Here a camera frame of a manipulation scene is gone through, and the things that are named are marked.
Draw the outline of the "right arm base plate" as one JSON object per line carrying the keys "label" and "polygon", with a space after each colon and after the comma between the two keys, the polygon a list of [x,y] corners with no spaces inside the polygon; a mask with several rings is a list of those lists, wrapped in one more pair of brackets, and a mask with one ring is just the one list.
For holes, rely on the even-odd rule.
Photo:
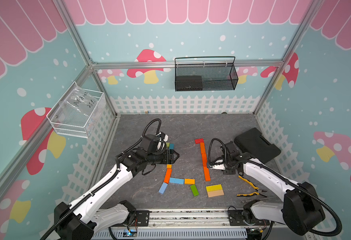
{"label": "right arm base plate", "polygon": [[256,219],[248,210],[227,210],[230,226],[269,226],[270,221]]}

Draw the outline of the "red block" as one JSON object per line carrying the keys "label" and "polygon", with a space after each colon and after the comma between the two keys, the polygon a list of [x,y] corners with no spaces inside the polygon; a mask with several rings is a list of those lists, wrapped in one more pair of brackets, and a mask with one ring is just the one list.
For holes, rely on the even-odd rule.
{"label": "red block", "polygon": [[200,143],[204,143],[204,140],[203,139],[196,139],[196,140],[194,140],[194,142],[196,144],[200,144]]}

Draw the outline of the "orange long block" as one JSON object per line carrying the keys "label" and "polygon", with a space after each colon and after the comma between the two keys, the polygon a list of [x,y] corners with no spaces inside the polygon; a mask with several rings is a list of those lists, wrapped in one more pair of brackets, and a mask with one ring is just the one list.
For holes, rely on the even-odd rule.
{"label": "orange long block", "polygon": [[171,168],[167,168],[166,175],[165,175],[165,178],[164,178],[164,183],[169,184],[170,178],[171,178],[171,174],[172,174],[172,169]]}

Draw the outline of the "tan block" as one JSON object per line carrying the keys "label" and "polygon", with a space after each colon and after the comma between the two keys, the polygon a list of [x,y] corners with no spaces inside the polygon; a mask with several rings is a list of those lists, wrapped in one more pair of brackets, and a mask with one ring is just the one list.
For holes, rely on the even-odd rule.
{"label": "tan block", "polygon": [[218,196],[223,196],[224,192],[223,190],[215,190],[215,191],[207,192],[207,195],[209,198],[218,197]]}

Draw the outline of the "small orange-yellow block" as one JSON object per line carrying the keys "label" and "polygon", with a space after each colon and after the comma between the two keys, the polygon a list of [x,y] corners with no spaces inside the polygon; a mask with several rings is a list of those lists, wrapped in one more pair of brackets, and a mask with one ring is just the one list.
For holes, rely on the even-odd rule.
{"label": "small orange-yellow block", "polygon": [[195,179],[184,179],[184,184],[185,185],[194,185]]}

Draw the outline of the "blue long block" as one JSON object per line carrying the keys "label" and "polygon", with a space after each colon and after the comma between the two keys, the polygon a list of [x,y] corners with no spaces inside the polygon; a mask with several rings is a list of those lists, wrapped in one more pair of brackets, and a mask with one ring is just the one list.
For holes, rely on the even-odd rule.
{"label": "blue long block", "polygon": [[169,183],[184,185],[184,179],[170,178]]}

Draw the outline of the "light blue block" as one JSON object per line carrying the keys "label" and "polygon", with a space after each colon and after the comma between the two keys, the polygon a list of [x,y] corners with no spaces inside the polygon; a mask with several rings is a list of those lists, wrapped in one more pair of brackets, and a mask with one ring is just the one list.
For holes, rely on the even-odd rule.
{"label": "light blue block", "polygon": [[163,182],[160,189],[159,189],[159,193],[163,195],[166,191],[167,186],[168,186],[168,184]]}

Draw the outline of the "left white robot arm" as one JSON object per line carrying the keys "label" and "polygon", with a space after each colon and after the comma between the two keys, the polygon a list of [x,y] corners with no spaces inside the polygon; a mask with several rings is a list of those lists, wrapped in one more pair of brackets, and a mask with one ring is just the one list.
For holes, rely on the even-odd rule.
{"label": "left white robot arm", "polygon": [[53,232],[61,240],[90,240],[93,235],[116,224],[128,224],[135,208],[122,201],[114,208],[101,210],[101,206],[119,188],[138,173],[147,175],[147,166],[171,165],[179,154],[167,148],[168,135],[156,129],[155,134],[147,134],[149,127],[162,123],[160,119],[150,121],[140,139],[115,157],[113,168],[93,187],[69,204],[61,202],[54,210],[54,223],[43,234],[46,240]]}

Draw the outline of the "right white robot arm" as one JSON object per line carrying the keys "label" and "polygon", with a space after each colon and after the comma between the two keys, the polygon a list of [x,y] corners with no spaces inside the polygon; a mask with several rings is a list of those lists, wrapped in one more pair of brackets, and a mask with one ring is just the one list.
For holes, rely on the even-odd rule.
{"label": "right white robot arm", "polygon": [[[313,185],[308,182],[298,183],[290,180],[249,153],[233,155],[229,147],[218,138],[211,140],[210,148],[214,142],[221,144],[223,155],[214,162],[208,156],[209,165],[222,164],[229,170],[238,170],[240,175],[245,174],[256,179],[281,200],[280,204],[268,204],[257,200],[250,202],[243,208],[248,218],[284,224],[300,236],[311,232],[323,237],[334,237],[341,233],[341,219],[328,204],[318,197]],[[315,227],[325,220],[325,212],[329,212],[335,221],[335,229],[330,232],[315,230]]]}

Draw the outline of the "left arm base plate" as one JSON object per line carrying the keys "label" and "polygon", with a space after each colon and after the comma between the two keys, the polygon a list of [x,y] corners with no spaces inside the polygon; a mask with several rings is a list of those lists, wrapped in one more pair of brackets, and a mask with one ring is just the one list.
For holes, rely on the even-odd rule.
{"label": "left arm base plate", "polygon": [[114,227],[147,227],[149,225],[150,211],[133,211],[130,212],[128,218],[121,224]]}

